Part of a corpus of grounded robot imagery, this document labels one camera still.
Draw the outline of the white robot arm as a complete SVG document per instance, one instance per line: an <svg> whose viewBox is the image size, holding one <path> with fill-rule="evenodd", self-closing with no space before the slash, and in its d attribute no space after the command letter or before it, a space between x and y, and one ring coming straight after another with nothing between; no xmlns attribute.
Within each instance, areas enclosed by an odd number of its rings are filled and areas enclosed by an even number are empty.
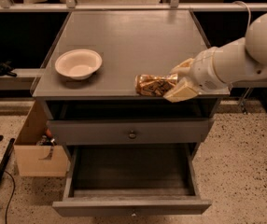
<svg viewBox="0 0 267 224"><path fill-rule="evenodd" d="M163 97L172 103L220 91L234 82L267 78L267 13L250 24L244 37L204 50L171 72L179 82Z"/></svg>

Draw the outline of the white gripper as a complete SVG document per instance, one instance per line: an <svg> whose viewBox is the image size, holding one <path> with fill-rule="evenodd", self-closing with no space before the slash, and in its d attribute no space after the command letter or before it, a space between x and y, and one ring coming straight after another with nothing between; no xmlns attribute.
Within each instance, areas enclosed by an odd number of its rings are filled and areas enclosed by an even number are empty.
<svg viewBox="0 0 267 224"><path fill-rule="evenodd" d="M186 76L190 72L190 77L194 84L205 92L225 89L227 84L219 79L214 67L216 50L216 47L204 50L194 60L188 58L175 66L170 73ZM183 77L171 90L163 95L163 98L171 103L177 103L192 99L197 95L198 92L194 89L192 81Z"/></svg>

